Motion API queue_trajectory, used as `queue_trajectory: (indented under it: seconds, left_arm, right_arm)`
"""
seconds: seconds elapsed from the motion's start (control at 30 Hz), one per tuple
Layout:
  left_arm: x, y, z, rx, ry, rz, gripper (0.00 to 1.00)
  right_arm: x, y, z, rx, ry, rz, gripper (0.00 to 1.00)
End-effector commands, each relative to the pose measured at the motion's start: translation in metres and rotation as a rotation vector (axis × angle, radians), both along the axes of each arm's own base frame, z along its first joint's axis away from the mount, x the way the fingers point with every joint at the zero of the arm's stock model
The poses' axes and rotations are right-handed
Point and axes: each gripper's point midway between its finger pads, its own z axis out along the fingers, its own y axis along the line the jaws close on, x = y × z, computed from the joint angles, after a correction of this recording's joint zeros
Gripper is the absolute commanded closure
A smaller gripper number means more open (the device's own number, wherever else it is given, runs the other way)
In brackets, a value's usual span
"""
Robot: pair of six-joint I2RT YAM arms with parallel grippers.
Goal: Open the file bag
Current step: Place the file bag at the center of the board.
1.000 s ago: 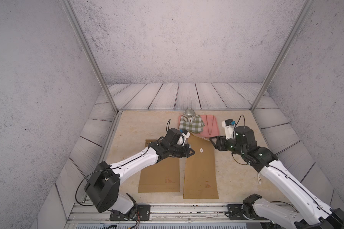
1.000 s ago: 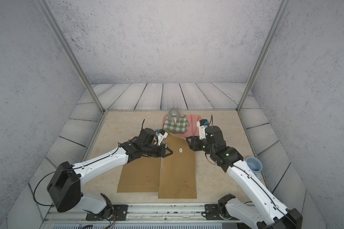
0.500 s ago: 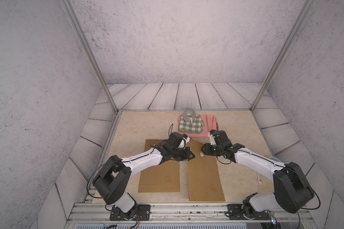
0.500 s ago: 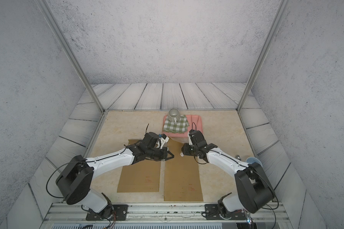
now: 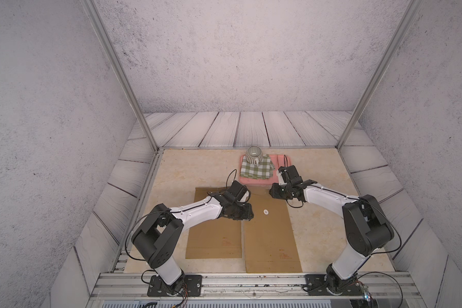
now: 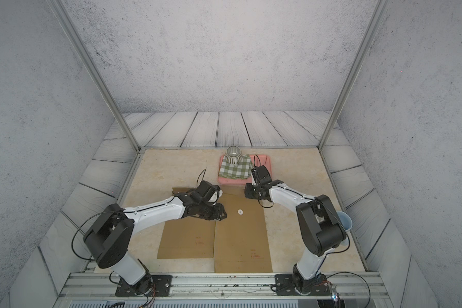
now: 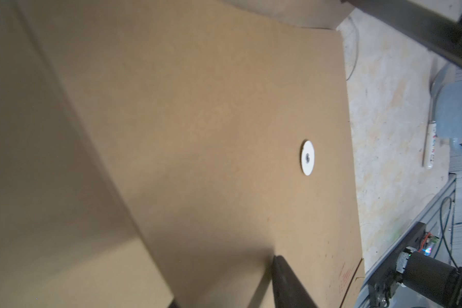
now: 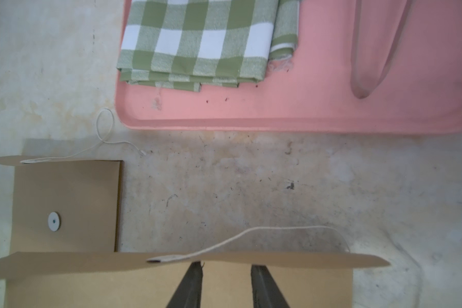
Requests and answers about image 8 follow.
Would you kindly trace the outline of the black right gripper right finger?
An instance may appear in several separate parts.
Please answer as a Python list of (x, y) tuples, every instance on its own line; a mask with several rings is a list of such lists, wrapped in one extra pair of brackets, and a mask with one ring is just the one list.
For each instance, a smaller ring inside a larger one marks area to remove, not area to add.
[(254, 308), (290, 308), (266, 266), (252, 265), (251, 282)]

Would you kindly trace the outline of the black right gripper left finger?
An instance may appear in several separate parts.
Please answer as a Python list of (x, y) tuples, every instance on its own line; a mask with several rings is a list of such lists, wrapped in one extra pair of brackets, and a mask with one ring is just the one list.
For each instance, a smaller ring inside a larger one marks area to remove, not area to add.
[(201, 262), (192, 263), (166, 307), (200, 308), (203, 278)]

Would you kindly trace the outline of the brown kraft file bag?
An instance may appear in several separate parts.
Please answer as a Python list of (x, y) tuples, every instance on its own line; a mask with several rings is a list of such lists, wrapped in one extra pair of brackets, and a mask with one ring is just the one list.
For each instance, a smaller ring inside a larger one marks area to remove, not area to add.
[(110, 109), (94, 122), (97, 141), (66, 156), (3, 156), (14, 185), (8, 255), (16, 252), (116, 252), (123, 188), (122, 160), (88, 159), (101, 145), (127, 145), (110, 136), (115, 123)]

